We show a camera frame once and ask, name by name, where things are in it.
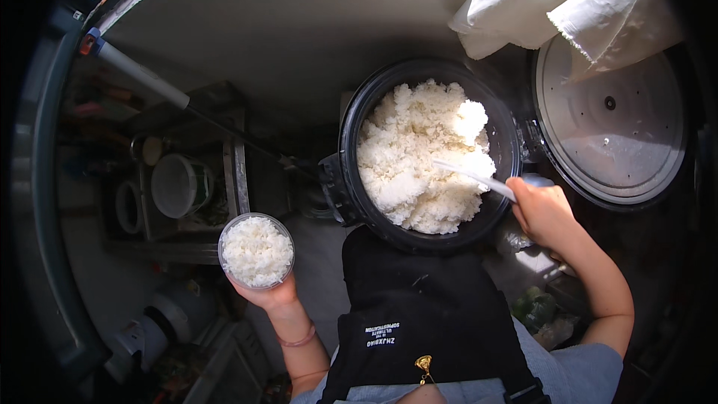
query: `person's left hand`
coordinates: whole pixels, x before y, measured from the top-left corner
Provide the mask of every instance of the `person's left hand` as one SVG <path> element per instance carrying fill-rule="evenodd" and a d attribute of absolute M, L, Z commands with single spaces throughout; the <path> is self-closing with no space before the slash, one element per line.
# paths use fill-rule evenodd
<path fill-rule="evenodd" d="M 227 278 L 230 283 L 232 283 L 237 293 L 246 298 L 250 303 L 261 307 L 267 312 L 298 301 L 297 284 L 294 282 L 294 272 L 291 272 L 289 276 L 286 277 L 284 282 L 277 285 L 275 288 L 263 291 L 244 288 L 241 285 L 238 285 L 235 281 L 232 281 L 232 278 L 229 276 Z"/>

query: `person's right hand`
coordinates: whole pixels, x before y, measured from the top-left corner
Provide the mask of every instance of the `person's right hand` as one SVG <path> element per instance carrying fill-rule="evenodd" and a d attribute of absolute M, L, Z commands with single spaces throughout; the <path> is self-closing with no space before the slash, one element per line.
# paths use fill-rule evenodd
<path fill-rule="evenodd" d="M 572 234 L 582 232 L 561 186 L 535 187 L 519 177 L 509 178 L 506 185 L 516 195 L 516 220 L 537 244 L 561 252 Z"/>

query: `white rice paddle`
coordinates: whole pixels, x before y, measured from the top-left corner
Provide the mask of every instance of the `white rice paddle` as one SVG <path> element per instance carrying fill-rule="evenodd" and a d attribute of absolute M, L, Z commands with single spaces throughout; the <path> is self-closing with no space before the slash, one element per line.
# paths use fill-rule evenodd
<path fill-rule="evenodd" d="M 443 168 L 444 170 L 449 170 L 452 172 L 456 172 L 457 174 L 466 175 L 469 178 L 473 178 L 474 180 L 480 182 L 481 184 L 486 184 L 492 191 L 498 192 L 501 195 L 505 196 L 511 202 L 516 203 L 516 195 L 513 194 L 513 191 L 504 183 L 501 181 L 495 180 L 494 178 L 486 178 L 485 176 L 481 176 L 471 170 L 470 168 L 466 168 L 463 166 L 460 166 L 458 164 L 450 163 L 447 160 L 443 159 L 432 159 L 432 163 L 435 167 Z"/>

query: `cooked white rice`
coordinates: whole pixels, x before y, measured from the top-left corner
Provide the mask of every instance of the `cooked white rice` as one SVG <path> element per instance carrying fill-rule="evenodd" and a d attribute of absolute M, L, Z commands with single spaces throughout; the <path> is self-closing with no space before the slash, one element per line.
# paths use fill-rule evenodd
<path fill-rule="evenodd" d="M 250 287 L 280 282 L 292 265 L 292 241 L 264 217 L 240 221 L 223 235 L 220 243 L 225 271 Z"/>
<path fill-rule="evenodd" d="M 433 79 L 386 94 L 362 124 L 357 159 L 364 188 L 392 223 L 426 234 L 456 232 L 481 206 L 484 185 L 432 166 L 432 158 L 496 172 L 489 157 L 482 104 L 458 83 Z"/>

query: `container of rice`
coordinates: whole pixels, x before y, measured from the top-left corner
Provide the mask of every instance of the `container of rice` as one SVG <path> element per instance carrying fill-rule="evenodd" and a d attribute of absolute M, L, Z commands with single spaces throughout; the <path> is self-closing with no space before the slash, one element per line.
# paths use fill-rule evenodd
<path fill-rule="evenodd" d="M 272 216 L 248 212 L 230 221 L 218 243 L 220 265 L 237 285 L 266 290 L 281 284 L 294 266 L 294 241 Z"/>
<path fill-rule="evenodd" d="M 359 86 L 343 115 L 337 153 L 319 162 L 322 191 L 339 223 L 365 223 L 419 255 L 451 256 L 489 240 L 508 199 L 431 165 L 438 157 L 499 181 L 521 175 L 516 121 L 500 98 L 515 97 L 494 71 L 472 68 L 412 59 Z"/>

